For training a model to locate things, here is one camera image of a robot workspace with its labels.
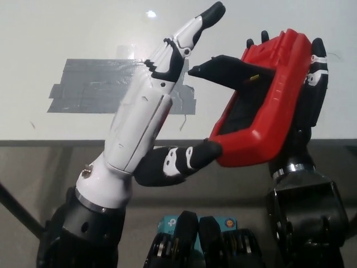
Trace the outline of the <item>black and white right hand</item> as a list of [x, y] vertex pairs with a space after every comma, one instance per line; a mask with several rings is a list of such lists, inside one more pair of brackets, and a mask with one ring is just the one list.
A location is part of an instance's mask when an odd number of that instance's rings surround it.
[[321, 38], [309, 42], [292, 29], [273, 39], [289, 66], [279, 67], [267, 99], [253, 123], [253, 147], [244, 165], [269, 163], [271, 175], [315, 171], [308, 152], [311, 130], [316, 126], [325, 99], [329, 71]]

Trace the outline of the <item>white and black left hand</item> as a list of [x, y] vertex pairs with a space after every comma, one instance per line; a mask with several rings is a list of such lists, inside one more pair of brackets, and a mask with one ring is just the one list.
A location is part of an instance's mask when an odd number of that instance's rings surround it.
[[185, 59], [202, 32], [224, 15], [214, 3], [165, 38], [134, 73], [105, 139], [103, 152], [79, 175], [75, 196], [99, 212], [124, 208], [132, 195], [132, 180], [143, 186], [179, 184], [223, 152], [214, 141], [188, 147], [155, 148], [155, 140], [172, 107], [171, 92]]

